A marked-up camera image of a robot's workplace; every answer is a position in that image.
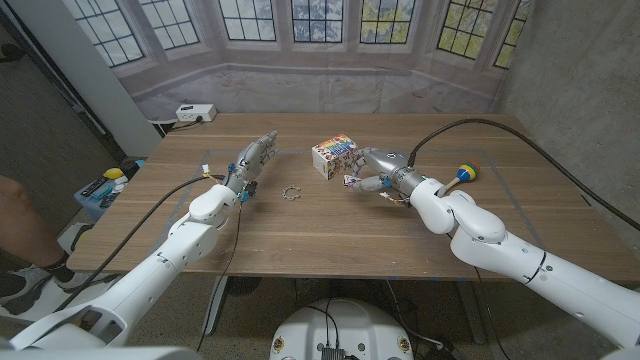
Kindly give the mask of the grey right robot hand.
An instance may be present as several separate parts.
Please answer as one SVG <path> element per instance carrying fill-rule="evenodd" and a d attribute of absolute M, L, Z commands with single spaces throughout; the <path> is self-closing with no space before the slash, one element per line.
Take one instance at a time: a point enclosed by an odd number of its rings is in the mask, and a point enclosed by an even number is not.
<path fill-rule="evenodd" d="M 410 196 L 425 177 L 408 165 L 400 153 L 365 147 L 356 152 L 355 170 L 370 167 L 375 175 L 348 182 L 348 187 L 358 191 L 380 191 L 394 188 Z"/>

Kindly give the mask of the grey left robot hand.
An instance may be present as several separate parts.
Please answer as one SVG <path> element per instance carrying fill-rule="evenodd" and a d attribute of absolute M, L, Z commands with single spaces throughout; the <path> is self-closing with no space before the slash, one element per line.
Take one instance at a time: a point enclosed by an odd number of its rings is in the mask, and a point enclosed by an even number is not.
<path fill-rule="evenodd" d="M 255 179 L 261 173 L 263 166 L 276 154 L 277 134 L 277 131 L 267 133 L 243 149 L 224 185 L 240 197 L 253 196 L 257 188 Z"/>

